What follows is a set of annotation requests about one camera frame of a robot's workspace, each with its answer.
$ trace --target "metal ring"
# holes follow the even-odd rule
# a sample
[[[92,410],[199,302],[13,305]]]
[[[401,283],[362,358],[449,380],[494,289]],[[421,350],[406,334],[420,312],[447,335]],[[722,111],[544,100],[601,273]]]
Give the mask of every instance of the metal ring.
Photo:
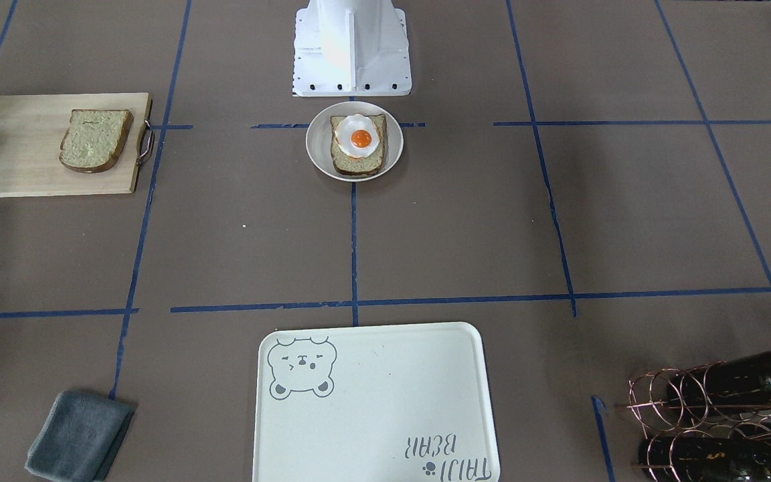
[[[151,127],[151,123],[147,122],[147,119],[145,119],[145,129],[146,129],[147,132],[150,132],[150,135],[148,135],[148,137],[147,137],[147,147],[145,147],[145,150],[141,151],[141,153],[138,156],[138,158],[135,159],[135,165],[140,165],[141,166],[142,164],[144,164],[145,159],[147,159],[147,157],[149,155],[151,155],[151,153],[153,152],[153,141],[156,138],[156,134],[153,132],[153,128]],[[144,143],[145,143],[145,135],[144,135],[144,133],[142,133],[142,135],[141,135],[141,143],[140,144],[144,144]]]

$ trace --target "bread slice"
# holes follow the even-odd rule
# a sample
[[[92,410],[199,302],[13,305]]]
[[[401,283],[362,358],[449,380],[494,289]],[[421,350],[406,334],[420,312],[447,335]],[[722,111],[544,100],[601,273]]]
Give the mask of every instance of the bread slice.
[[[74,109],[58,161],[77,173],[103,173],[114,167],[133,124],[129,110]]]
[[[346,176],[371,176],[379,173],[379,169],[383,167],[383,162],[386,159],[386,144],[388,144],[388,132],[386,132],[386,116],[385,114],[377,114],[376,116],[366,116],[373,122],[373,127],[377,129],[379,135],[379,146],[374,150],[370,156],[360,159],[353,159],[350,156],[343,153],[340,146],[337,145],[337,139],[335,138],[335,131],[337,125],[346,119],[347,116],[331,116],[331,128],[333,128],[333,140],[331,140],[331,156],[333,156],[333,165],[335,171]]]

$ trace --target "gray towel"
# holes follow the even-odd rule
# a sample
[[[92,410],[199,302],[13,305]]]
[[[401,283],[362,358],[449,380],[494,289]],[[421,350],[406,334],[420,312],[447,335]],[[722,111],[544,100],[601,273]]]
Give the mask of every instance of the gray towel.
[[[92,394],[58,394],[25,469],[55,482],[104,480],[133,417],[132,406]]]

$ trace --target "orange egg yolk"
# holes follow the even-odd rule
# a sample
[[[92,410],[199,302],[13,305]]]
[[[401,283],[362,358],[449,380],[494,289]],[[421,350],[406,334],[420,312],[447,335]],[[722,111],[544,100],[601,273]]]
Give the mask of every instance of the orange egg yolk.
[[[356,147],[367,147],[371,144],[371,135],[367,131],[359,129],[349,137],[349,141]]]

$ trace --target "fried egg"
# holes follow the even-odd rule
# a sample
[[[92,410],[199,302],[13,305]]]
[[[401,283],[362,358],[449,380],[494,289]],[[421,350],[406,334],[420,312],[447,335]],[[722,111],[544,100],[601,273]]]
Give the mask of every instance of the fried egg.
[[[353,159],[372,155],[379,146],[379,134],[371,119],[361,114],[346,116],[335,129],[335,140],[343,153]]]

